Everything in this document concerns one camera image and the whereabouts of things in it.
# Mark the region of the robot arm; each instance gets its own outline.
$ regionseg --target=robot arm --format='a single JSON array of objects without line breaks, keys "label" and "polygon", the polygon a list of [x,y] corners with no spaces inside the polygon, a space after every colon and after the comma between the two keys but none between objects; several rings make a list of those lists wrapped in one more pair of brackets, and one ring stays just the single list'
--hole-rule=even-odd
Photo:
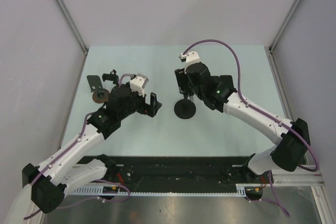
[{"label": "robot arm", "polygon": [[[114,161],[105,155],[98,156],[79,168],[73,166],[89,149],[102,143],[116,131],[121,126],[121,121],[129,115],[135,112],[151,117],[156,115],[162,105],[156,100],[154,93],[151,93],[150,104],[145,102],[144,88],[147,82],[146,76],[138,74],[134,75],[130,82],[115,86],[109,94],[108,101],[98,111],[86,116],[82,131],[67,145],[38,166],[32,164],[25,166],[23,169],[25,193],[20,194],[15,200],[13,211],[9,214],[13,217],[9,217],[6,223],[18,223],[15,222],[18,220],[16,209],[26,214],[24,209],[16,207],[15,204],[20,204],[22,197],[27,196],[27,191],[31,191],[29,202],[33,202],[42,212],[49,213],[55,210],[70,192],[103,178],[115,168]],[[32,208],[28,208],[27,211],[31,213]]]},{"label": "robot arm", "polygon": [[[197,52],[180,55],[185,68],[175,70],[180,93],[196,95],[211,110],[218,110],[233,115],[267,136],[274,147],[253,154],[246,167],[249,175],[260,175],[274,168],[294,171],[307,151],[305,145],[282,124],[292,125],[308,144],[310,144],[308,126],[302,119],[291,122],[290,119],[280,118],[243,97],[243,102],[233,85],[232,76],[211,76],[208,67],[200,61]],[[256,111],[271,115],[279,122]]]}]

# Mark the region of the floor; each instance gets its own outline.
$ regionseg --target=floor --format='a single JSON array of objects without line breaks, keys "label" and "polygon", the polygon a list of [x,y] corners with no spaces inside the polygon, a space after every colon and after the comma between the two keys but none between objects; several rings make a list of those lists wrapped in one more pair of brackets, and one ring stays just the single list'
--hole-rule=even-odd
[{"label": "floor", "polygon": [[[134,196],[122,203],[86,201],[68,210],[55,210],[44,224],[320,224],[311,190],[308,187],[277,188],[282,204],[290,212],[287,218],[278,206],[267,202],[248,203],[234,197],[150,197]],[[264,198],[273,199],[270,188]],[[83,196],[68,196],[63,206]]]},{"label": "floor", "polygon": [[[195,98],[196,115],[182,120],[174,114],[174,105],[182,96],[174,70],[183,68],[178,58],[183,46],[91,47],[79,83],[65,132],[63,145],[78,133],[84,116],[97,110],[90,93],[87,75],[142,73],[149,78],[146,93],[154,92],[163,105],[155,118],[133,114],[121,128],[87,155],[111,156],[249,156],[272,147],[264,135],[233,116],[208,109]],[[240,59],[242,91],[266,110],[283,116],[265,49],[261,45],[233,46]],[[195,48],[212,75],[230,74],[237,87],[237,66],[223,46]],[[111,90],[110,81],[103,82]]]}]

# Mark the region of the white wall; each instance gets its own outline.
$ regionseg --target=white wall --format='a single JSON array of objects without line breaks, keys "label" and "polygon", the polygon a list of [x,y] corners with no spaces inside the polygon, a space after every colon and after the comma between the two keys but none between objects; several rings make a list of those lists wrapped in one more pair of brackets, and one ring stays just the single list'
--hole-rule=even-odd
[{"label": "white wall", "polygon": [[1,0],[0,223],[22,168],[56,150],[84,55],[53,0]]},{"label": "white wall", "polygon": [[294,0],[64,0],[90,46],[270,45]]},{"label": "white wall", "polygon": [[329,196],[336,208],[336,4],[304,0],[275,50],[295,116],[309,123]]}]

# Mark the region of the black stand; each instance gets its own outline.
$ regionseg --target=black stand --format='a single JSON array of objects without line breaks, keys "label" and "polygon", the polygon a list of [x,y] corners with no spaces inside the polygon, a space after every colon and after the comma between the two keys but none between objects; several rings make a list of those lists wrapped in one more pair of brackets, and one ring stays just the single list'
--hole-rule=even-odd
[{"label": "black stand", "polygon": [[184,99],[175,103],[174,112],[181,119],[190,119],[196,113],[196,106],[191,100],[188,100],[188,95],[185,95]]}]

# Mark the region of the tabletop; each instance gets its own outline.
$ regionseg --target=tabletop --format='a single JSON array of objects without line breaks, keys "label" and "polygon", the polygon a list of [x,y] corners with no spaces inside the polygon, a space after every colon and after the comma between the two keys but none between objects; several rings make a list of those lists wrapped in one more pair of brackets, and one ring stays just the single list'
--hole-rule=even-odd
[{"label": "tabletop", "polygon": [[[195,97],[196,114],[182,120],[174,114],[182,98],[174,70],[183,68],[178,56],[187,46],[90,47],[62,145],[68,143],[83,124],[84,116],[101,105],[94,103],[87,75],[102,76],[112,69],[141,73],[149,78],[146,93],[154,92],[163,105],[154,118],[135,113],[121,127],[87,155],[113,156],[249,156],[272,146],[272,142],[239,119],[208,109]],[[264,109],[283,116],[275,82],[262,45],[232,45],[242,75],[243,95]],[[199,45],[194,48],[212,75],[230,74],[237,87],[237,66],[223,46]],[[103,82],[111,90],[112,82]]]}]

